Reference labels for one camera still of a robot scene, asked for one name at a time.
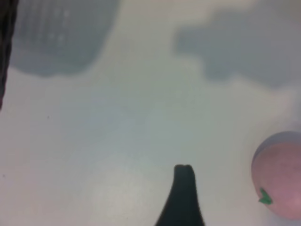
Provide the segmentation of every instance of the white table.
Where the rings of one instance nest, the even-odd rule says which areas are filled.
[[[275,22],[261,4],[122,0],[99,58],[85,71],[45,78],[10,68],[0,116],[0,224],[152,226],[173,167],[181,163],[195,170],[207,226],[298,225],[258,203],[250,177],[256,147],[297,115],[294,75],[301,74],[300,54],[292,48],[301,31],[279,35],[277,24],[295,24],[277,12]],[[250,28],[250,46],[241,37],[220,37],[237,34],[219,28],[219,16],[229,19],[226,24],[252,14],[248,23],[258,33]],[[213,51],[225,40],[225,55],[204,49],[202,40],[186,48],[189,28],[200,31]],[[271,40],[262,50],[271,58],[258,61],[256,48],[266,48],[261,39]],[[292,71],[275,85],[266,76],[277,72],[277,57],[288,59]],[[229,77],[210,77],[214,67],[206,66],[215,58],[216,73],[228,69]],[[233,68],[240,58],[242,65]],[[276,69],[266,71],[265,65]]]

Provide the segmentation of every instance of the white surface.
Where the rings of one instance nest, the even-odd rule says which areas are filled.
[[[152,226],[174,165],[191,164],[207,226],[293,225],[253,190],[259,143],[292,115],[290,86],[210,81],[175,33],[241,0],[123,0],[99,59],[76,76],[11,68],[0,117],[2,226]]]

